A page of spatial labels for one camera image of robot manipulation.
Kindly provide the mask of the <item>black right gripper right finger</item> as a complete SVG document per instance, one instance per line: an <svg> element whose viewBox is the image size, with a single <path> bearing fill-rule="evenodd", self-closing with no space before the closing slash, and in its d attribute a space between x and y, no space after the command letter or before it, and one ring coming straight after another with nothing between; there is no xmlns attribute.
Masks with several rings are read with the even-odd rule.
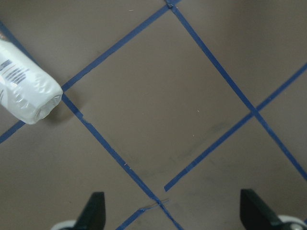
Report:
<svg viewBox="0 0 307 230"><path fill-rule="evenodd" d="M281 230L283 222L252 189L240 191L240 220L246 230Z"/></svg>

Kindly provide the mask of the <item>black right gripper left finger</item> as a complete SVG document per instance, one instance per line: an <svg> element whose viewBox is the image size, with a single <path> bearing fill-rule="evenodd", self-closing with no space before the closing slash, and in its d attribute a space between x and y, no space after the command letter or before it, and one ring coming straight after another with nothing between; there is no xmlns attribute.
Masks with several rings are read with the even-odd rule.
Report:
<svg viewBox="0 0 307 230"><path fill-rule="evenodd" d="M75 230L103 230L106 224L104 192L94 192L78 217Z"/></svg>

